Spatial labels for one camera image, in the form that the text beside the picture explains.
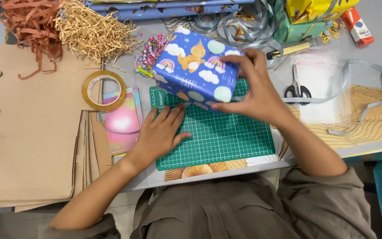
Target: cutting mat grid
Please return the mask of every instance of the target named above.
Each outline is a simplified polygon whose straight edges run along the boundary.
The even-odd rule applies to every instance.
[[[240,79],[234,96],[246,94],[248,86]],[[157,88],[150,88],[151,106],[160,110],[175,106],[182,99]],[[166,156],[156,161],[159,171],[213,162],[243,159],[275,153],[269,125],[239,114],[213,114],[190,105],[178,133],[188,131],[192,138],[183,140]]]

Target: stack of cardboard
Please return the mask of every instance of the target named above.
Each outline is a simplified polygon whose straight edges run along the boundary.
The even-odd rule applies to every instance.
[[[64,51],[57,72],[20,80],[34,71],[35,55],[0,44],[0,207],[22,211],[70,200],[113,164],[107,133],[81,93],[100,67]],[[44,59],[42,68],[52,67]],[[94,101],[101,89],[100,81]]]

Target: table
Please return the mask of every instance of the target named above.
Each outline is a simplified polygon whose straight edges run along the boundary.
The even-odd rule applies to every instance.
[[[356,5],[356,7],[358,9],[358,12],[362,16],[364,23],[368,26],[368,29],[370,30],[371,34],[375,37],[375,42],[366,48],[358,49],[356,48],[355,43],[353,42],[353,39],[350,36],[350,34],[347,31],[343,31],[340,34],[339,39],[333,39],[332,42],[328,44],[328,47],[339,49],[341,51],[341,56],[343,59],[361,59],[380,65],[382,63],[382,3],[379,1],[372,2],[367,0],[361,0],[361,2]],[[134,24],[136,24],[136,26],[139,27],[137,32],[141,32],[143,34],[142,37],[138,36],[138,39],[143,41],[146,41],[150,36],[154,34],[166,32],[166,29],[161,19],[135,21]],[[3,42],[1,32],[3,32],[5,36],[2,24],[0,24],[0,42]],[[138,53],[139,50],[136,50],[134,54],[123,55],[116,62],[115,68],[112,68],[111,66],[106,66],[105,69],[113,71],[120,75],[124,79],[128,87],[137,86],[139,88],[143,113],[146,116],[150,111],[149,88],[151,86],[155,86],[155,81],[148,78],[143,78],[140,75],[133,73],[135,62],[134,56]],[[362,68],[359,66],[353,67],[352,71],[352,84],[381,88],[379,72],[367,68]],[[275,71],[273,77],[276,79],[282,79],[275,80],[273,82],[276,90],[282,94],[282,92],[284,92],[285,87],[290,85],[292,82],[291,66],[282,66],[281,68]],[[104,84],[105,92],[112,91],[112,88],[113,85]],[[337,153],[341,157],[349,157],[354,155],[366,154],[374,151],[382,151],[382,141],[358,145],[350,148],[339,149],[337,150]],[[165,172],[157,171],[156,165],[155,163],[153,163],[145,171],[143,171],[137,177],[135,177],[135,179],[133,179],[132,182],[130,182],[130,184],[125,187],[123,192],[149,187],[159,187],[184,182],[195,182],[212,178],[228,177],[239,174],[291,167],[296,165],[296,159],[289,159],[284,161],[269,162],[256,166],[249,166],[235,170],[205,174],[201,176],[165,182]]]

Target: hand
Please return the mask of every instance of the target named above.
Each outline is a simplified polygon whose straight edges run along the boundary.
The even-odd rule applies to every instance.
[[[215,103],[211,107],[224,113],[239,113],[277,126],[284,117],[282,113],[289,113],[289,110],[269,79],[265,53],[256,49],[245,49],[243,52],[246,56],[231,55],[221,57],[220,60],[239,64],[250,89],[240,102]]]
[[[141,172],[156,159],[161,158],[175,148],[183,139],[191,137],[189,132],[175,136],[185,116],[185,106],[179,103],[172,111],[165,106],[154,120],[158,108],[148,114],[135,146],[126,154],[131,163]]]

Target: red and white box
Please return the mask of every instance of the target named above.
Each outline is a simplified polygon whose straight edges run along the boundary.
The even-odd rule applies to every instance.
[[[341,18],[356,42],[356,47],[364,47],[374,42],[374,37],[369,33],[356,8],[351,7],[341,15]]]

